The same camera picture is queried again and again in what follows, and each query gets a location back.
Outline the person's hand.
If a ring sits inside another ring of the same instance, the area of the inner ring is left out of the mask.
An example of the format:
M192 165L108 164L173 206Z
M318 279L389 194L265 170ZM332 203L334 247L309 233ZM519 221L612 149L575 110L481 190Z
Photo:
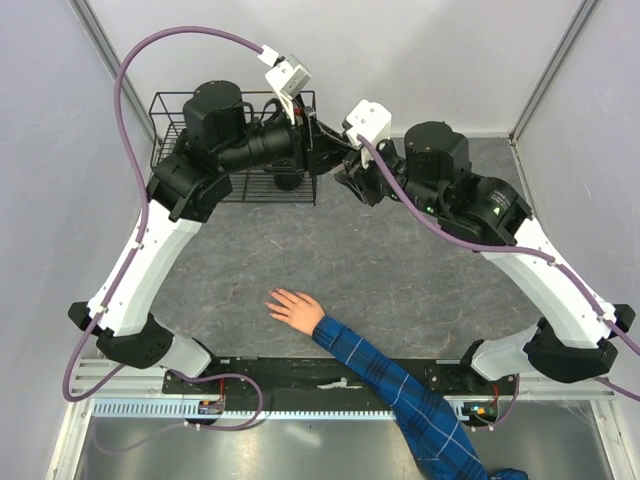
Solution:
M307 294L276 288L270 292L270 297L271 300L265 303L270 317L307 336L313 334L325 316L321 305Z

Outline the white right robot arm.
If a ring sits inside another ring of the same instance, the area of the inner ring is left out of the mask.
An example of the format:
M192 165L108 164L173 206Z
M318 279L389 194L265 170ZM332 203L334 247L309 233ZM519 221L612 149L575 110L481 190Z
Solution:
M495 380L533 371L561 383L610 372L618 355L612 340L628 332L633 309L584 283L511 184L473 172L464 135L444 122L419 123L399 154L384 126L356 119L343 127L361 155L343 179L365 202L402 202L437 236L498 267L542 315L517 334L475 341L457 371L465 391L481 393Z

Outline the blue plaid sleeve forearm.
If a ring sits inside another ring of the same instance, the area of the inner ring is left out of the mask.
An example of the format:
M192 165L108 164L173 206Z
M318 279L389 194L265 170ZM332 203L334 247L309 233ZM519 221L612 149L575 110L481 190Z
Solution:
M489 472L453 408L340 321L323 317L312 339L354 371L390 407L418 466L430 479L526 479L517 469Z

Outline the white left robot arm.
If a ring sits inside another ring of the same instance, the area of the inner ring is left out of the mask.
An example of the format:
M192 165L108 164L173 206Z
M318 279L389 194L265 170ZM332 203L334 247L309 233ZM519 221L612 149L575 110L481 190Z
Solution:
M305 175L322 175L353 151L300 96L291 114L276 98L267 105L272 114L255 117L241 89L224 80L200 85L185 102L185 127L145 187L147 219L132 232L103 291L68 311L79 329L96 337L108 359L178 371L198 393L218 385L215 355L152 315L160 286L187 243L232 193L232 174L262 168L279 189L293 189Z

